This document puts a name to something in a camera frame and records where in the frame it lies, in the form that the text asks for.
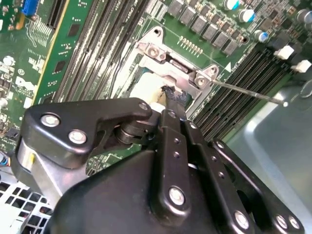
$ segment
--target silver screw head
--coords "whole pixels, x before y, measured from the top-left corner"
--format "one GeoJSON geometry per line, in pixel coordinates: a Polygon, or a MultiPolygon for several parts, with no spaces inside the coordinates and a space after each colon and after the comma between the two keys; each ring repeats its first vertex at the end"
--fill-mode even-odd
{"type": "Polygon", "coordinates": [[[223,146],[223,144],[222,144],[221,142],[217,141],[216,144],[217,144],[217,146],[220,147],[221,149],[224,148],[224,146],[223,146]]]}
{"type": "Polygon", "coordinates": [[[297,222],[297,220],[295,220],[294,217],[289,216],[289,222],[291,223],[291,225],[296,228],[296,229],[300,229],[299,223],[297,222]]]}
{"type": "Polygon", "coordinates": [[[73,130],[68,135],[71,142],[75,144],[83,144],[87,141],[86,134],[81,130],[73,130]]]}
{"type": "Polygon", "coordinates": [[[60,121],[59,118],[54,115],[44,115],[41,117],[41,123],[47,127],[53,128],[58,126],[60,121]]]}
{"type": "Polygon", "coordinates": [[[194,128],[194,129],[197,128],[197,126],[194,123],[192,123],[192,122],[190,122],[190,126],[191,126],[191,128],[194,128]]]}
{"type": "Polygon", "coordinates": [[[147,107],[146,104],[143,103],[143,102],[141,102],[141,103],[139,104],[139,107],[140,107],[141,109],[143,109],[144,111],[148,110],[148,107],[147,107]]]}
{"type": "Polygon", "coordinates": [[[239,224],[239,226],[243,229],[248,229],[249,228],[249,222],[248,219],[245,217],[245,215],[240,212],[240,211],[236,211],[234,213],[235,219],[237,221],[237,223],[239,224]]]}
{"type": "Polygon", "coordinates": [[[285,219],[284,219],[282,216],[277,215],[277,216],[276,216],[276,220],[277,220],[278,224],[279,224],[283,229],[287,229],[287,223],[286,223],[285,219]]]}
{"type": "Polygon", "coordinates": [[[180,189],[176,187],[170,188],[169,197],[175,205],[181,206],[184,204],[184,201],[185,201],[184,194],[180,189]]]}

